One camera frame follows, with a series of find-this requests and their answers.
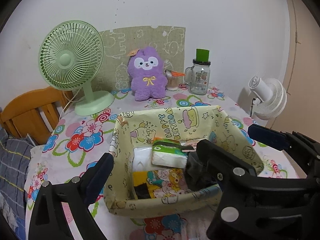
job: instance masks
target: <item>embroidered bow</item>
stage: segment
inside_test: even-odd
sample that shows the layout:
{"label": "embroidered bow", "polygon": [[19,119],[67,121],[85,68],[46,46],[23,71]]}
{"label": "embroidered bow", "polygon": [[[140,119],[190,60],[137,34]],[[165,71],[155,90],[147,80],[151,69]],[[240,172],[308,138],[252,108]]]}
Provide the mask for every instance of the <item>embroidered bow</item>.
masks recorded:
{"label": "embroidered bow", "polygon": [[145,81],[145,82],[148,81],[148,84],[147,84],[147,86],[148,86],[148,85],[150,85],[150,84],[151,84],[151,85],[154,85],[151,80],[155,80],[155,79],[156,79],[155,76],[152,76],[152,77],[149,77],[149,78],[145,77],[145,78],[143,78],[143,81]]}

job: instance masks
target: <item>fan stand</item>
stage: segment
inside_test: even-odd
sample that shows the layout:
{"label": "fan stand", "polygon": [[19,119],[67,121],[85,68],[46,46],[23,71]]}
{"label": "fan stand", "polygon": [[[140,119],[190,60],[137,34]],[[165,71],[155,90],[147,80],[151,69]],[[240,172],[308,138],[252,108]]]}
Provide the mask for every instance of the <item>fan stand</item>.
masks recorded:
{"label": "fan stand", "polygon": [[108,91],[92,91],[91,82],[86,82],[82,86],[84,91],[83,100],[76,103],[75,112],[80,116],[96,114],[110,106],[115,99]]}

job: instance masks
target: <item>metal bolt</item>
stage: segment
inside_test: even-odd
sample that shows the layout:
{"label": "metal bolt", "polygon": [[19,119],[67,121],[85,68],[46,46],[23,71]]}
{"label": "metal bolt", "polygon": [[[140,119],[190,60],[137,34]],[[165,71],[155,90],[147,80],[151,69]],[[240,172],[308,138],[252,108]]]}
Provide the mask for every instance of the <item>metal bolt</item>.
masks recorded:
{"label": "metal bolt", "polygon": [[244,169],[237,167],[233,169],[233,173],[237,176],[243,176],[245,174],[245,171]]}
{"label": "metal bolt", "polygon": [[73,183],[78,183],[80,181],[79,177],[73,177],[71,180]]}
{"label": "metal bolt", "polygon": [[218,173],[218,174],[217,174],[217,178],[218,178],[218,180],[223,180],[223,175],[222,175],[222,173]]}
{"label": "metal bolt", "polygon": [[221,211],[220,216],[225,222],[234,222],[238,219],[239,212],[234,207],[226,207]]}
{"label": "metal bolt", "polygon": [[49,186],[49,181],[45,180],[41,185],[43,187],[47,187],[47,186]]}

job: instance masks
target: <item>plaid fabric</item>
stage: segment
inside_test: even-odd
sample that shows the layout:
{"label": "plaid fabric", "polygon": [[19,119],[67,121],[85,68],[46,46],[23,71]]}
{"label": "plaid fabric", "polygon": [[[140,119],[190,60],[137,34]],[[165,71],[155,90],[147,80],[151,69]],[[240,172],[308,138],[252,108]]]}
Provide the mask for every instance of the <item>plaid fabric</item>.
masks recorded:
{"label": "plaid fabric", "polygon": [[33,145],[27,139],[9,138],[0,130],[0,193],[14,215],[25,219],[24,184]]}

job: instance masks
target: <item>purple plush toy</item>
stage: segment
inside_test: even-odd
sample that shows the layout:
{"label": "purple plush toy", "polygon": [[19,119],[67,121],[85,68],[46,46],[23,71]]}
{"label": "purple plush toy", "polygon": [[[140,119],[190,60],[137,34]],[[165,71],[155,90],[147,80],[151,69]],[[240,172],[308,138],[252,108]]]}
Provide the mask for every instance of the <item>purple plush toy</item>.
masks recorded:
{"label": "purple plush toy", "polygon": [[131,90],[135,91],[136,101],[152,98],[164,98],[168,82],[163,74],[163,60],[153,47],[139,49],[128,64],[128,73],[132,77]]}

